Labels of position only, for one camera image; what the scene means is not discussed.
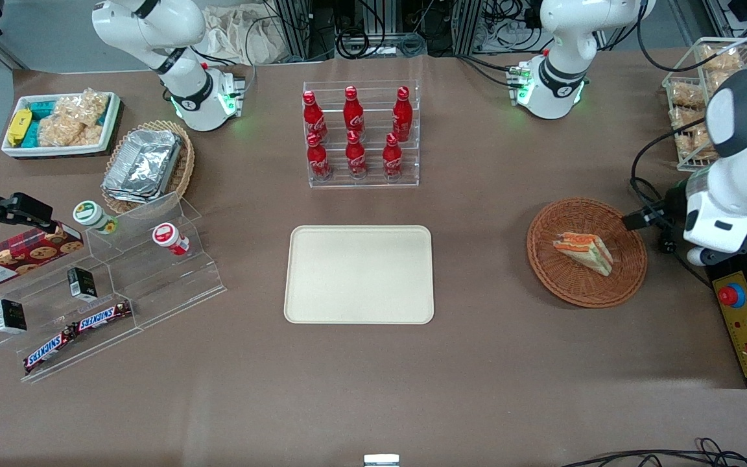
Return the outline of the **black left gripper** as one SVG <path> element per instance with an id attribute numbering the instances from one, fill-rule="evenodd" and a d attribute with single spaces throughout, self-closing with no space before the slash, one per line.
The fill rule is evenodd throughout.
<path id="1" fill-rule="evenodd" d="M 664 224 L 682 221 L 687 216 L 687 190 L 668 189 L 663 198 L 651 203 L 647 210 L 634 211 L 622 217 L 626 231 L 643 230 L 650 224 Z"/>

